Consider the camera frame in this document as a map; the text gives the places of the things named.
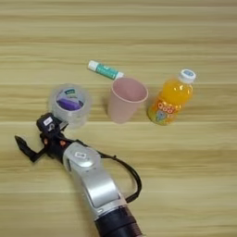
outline bottle label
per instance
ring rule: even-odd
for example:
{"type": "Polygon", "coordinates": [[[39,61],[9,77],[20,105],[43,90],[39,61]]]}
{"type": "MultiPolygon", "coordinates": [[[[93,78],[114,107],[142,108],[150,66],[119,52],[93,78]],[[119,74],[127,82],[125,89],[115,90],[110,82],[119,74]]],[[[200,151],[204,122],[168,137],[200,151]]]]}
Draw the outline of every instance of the bottle label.
{"type": "Polygon", "coordinates": [[[180,109],[179,106],[173,106],[158,98],[150,107],[148,114],[153,122],[160,125],[167,125],[176,118],[180,109]]]}
{"type": "Polygon", "coordinates": [[[95,71],[97,73],[104,75],[104,76],[111,78],[111,79],[115,79],[119,73],[117,70],[112,69],[112,68],[105,66],[103,64],[98,64],[95,71]]]}

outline wood grain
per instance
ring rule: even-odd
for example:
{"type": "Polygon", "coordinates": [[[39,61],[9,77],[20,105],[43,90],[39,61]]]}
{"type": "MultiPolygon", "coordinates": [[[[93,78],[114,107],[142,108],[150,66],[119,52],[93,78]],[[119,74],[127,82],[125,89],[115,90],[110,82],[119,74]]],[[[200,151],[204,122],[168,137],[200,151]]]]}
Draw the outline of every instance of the wood grain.
{"type": "MultiPolygon", "coordinates": [[[[92,95],[88,123],[67,136],[117,154],[141,174],[130,205],[149,237],[237,235],[237,2],[234,0],[0,0],[0,236],[95,237],[81,191],[50,158],[37,166],[14,135],[39,150],[35,120],[60,83],[92,95]],[[193,100],[160,127],[144,105],[132,120],[106,115],[111,80],[87,70],[91,59],[145,83],[153,99],[183,68],[198,74],[193,100]]],[[[105,166],[125,195],[133,188],[117,164],[105,166]]]]}

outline orange juice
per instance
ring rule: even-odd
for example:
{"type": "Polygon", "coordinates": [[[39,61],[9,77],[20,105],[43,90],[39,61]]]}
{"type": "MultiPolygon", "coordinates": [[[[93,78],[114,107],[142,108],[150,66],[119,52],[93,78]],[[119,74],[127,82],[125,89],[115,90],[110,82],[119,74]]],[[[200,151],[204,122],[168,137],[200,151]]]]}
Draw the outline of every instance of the orange juice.
{"type": "Polygon", "coordinates": [[[181,107],[192,98],[192,83],[195,78],[193,71],[184,69],[179,77],[166,81],[162,91],[148,108],[148,117],[160,125],[168,125],[172,122],[181,107]]]}

